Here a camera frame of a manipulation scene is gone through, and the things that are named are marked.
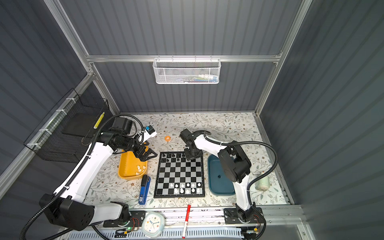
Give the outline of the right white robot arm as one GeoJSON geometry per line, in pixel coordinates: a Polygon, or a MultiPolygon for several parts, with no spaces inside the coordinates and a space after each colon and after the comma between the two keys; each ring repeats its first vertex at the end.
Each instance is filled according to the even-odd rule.
{"type": "Polygon", "coordinates": [[[226,143],[210,138],[209,135],[211,133],[204,130],[193,133],[188,129],[181,131],[180,138],[186,144],[185,156],[192,160],[201,157],[205,151],[219,158],[224,174],[234,185],[238,218],[242,223],[250,222],[254,216],[260,215],[256,209],[256,204],[251,200],[250,188],[252,184],[267,177],[275,170],[278,165],[277,152],[271,145],[264,142],[232,141],[226,143]],[[249,178],[252,163],[242,145],[260,145],[270,149],[274,154],[271,168],[251,181],[249,178]]]}

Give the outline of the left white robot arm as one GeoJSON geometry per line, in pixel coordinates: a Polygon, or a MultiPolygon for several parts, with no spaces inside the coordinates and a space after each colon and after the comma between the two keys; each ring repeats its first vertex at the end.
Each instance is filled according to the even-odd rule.
{"type": "Polygon", "coordinates": [[[93,135],[80,162],[67,179],[54,191],[40,199],[41,209],[22,228],[19,238],[25,240],[32,224],[44,214],[53,225],[65,230],[50,237],[54,240],[71,231],[95,228],[104,221],[127,225],[132,217],[129,206],[122,202],[103,205],[84,204],[91,183],[106,160],[116,154],[132,152],[141,162],[157,156],[148,148],[148,139],[156,135],[151,126],[144,126],[135,116],[117,114],[104,120],[93,135]]]}

